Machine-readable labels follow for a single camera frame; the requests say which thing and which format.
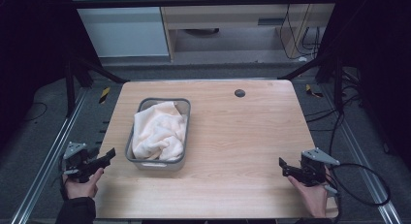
crumpled towel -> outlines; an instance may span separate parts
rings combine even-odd
[[[138,159],[175,160],[183,151],[187,116],[174,102],[163,102],[134,115],[132,148]]]

wooden table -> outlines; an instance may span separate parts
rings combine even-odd
[[[238,98],[237,89],[245,91]],[[125,157],[144,98],[191,102],[186,161],[178,172],[140,171]],[[287,80],[168,80],[125,83],[101,154],[117,156],[95,198],[98,218],[293,218],[307,216],[278,157],[300,165],[314,143]],[[335,203],[328,214],[336,216]]]

person's left hand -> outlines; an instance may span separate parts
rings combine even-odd
[[[97,181],[100,179],[104,169],[100,168],[86,183],[78,183],[77,181],[68,178],[67,175],[63,175],[63,181],[67,190],[67,197],[69,199],[75,199],[80,197],[94,198],[97,193]]]

black bar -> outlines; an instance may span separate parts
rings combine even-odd
[[[58,8],[106,9],[181,6],[269,5],[269,4],[327,4],[342,0],[84,0],[50,3]]]

white panel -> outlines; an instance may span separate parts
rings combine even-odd
[[[79,10],[99,57],[169,55],[159,8]]]

